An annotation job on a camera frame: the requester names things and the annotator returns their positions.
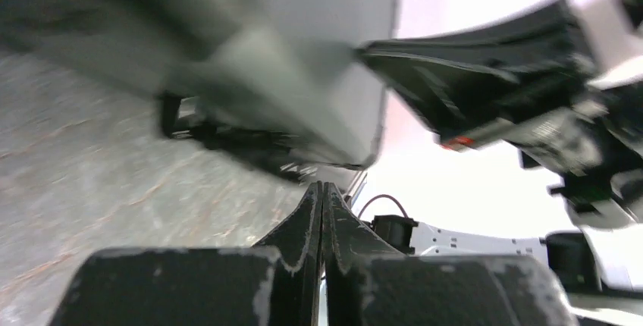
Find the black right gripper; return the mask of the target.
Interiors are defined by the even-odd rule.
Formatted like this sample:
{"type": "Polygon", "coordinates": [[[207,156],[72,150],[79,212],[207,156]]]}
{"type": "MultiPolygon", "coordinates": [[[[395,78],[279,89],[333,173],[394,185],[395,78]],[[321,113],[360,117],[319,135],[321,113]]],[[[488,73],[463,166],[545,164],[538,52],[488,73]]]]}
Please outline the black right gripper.
{"type": "Polygon", "coordinates": [[[475,30],[383,39],[361,61],[449,146],[503,139],[561,176],[572,214],[642,212],[642,74],[597,64],[567,0],[475,30]]]}

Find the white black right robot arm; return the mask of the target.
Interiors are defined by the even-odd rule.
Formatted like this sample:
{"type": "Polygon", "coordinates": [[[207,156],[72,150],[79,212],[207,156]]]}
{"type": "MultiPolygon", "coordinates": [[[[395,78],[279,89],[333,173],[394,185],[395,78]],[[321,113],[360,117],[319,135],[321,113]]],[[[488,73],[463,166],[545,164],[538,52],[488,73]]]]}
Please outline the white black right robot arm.
{"type": "Polygon", "coordinates": [[[550,0],[446,36],[367,43],[360,60],[455,152],[504,141],[562,183],[572,231],[502,238],[418,223],[423,256],[527,255],[547,264],[583,325],[642,323],[642,47],[634,4],[550,0]]]}

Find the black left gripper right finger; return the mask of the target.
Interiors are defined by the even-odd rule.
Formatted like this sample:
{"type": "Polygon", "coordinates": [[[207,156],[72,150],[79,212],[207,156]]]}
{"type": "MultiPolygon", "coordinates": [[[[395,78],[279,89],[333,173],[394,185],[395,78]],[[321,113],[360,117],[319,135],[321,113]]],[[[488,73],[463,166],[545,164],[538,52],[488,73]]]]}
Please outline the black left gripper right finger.
{"type": "Polygon", "coordinates": [[[554,274],[524,255],[410,256],[321,185],[331,325],[577,324],[554,274]]]}

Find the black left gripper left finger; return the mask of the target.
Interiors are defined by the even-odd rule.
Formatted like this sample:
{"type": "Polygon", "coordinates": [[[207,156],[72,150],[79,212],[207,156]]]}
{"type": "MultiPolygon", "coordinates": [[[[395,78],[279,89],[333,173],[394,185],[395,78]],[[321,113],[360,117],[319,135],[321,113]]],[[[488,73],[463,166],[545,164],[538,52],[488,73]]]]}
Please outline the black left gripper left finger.
{"type": "Polygon", "coordinates": [[[321,183],[250,247],[112,247],[72,277],[53,325],[314,325],[321,183]]]}

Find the black poker case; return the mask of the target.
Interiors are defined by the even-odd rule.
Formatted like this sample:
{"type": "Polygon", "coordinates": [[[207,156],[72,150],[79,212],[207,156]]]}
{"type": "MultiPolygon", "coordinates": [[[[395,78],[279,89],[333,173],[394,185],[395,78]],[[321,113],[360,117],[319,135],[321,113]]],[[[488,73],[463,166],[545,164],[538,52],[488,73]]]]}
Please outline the black poker case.
{"type": "Polygon", "coordinates": [[[397,0],[1,0],[1,41],[159,103],[158,125],[279,177],[370,167],[384,84],[357,49],[397,0]]]}

